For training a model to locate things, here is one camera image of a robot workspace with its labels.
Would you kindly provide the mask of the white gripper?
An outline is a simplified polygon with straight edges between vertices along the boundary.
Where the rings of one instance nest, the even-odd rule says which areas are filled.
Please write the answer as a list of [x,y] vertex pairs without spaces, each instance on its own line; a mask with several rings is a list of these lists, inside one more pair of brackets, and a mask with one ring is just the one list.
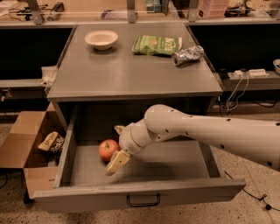
[[146,146],[158,140],[158,134],[148,130],[144,120],[127,126],[116,125],[119,145],[122,150],[115,152],[106,167],[106,175],[111,176],[130,161],[130,155],[136,154]]

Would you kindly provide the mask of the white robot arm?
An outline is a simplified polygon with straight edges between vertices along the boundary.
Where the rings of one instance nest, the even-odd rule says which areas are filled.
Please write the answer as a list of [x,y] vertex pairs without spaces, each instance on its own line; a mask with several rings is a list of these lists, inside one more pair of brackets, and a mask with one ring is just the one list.
[[190,137],[276,171],[280,169],[278,122],[188,115],[157,104],[148,108],[139,122],[126,127],[116,125],[115,129],[121,150],[107,166],[109,176],[148,145],[178,136]]

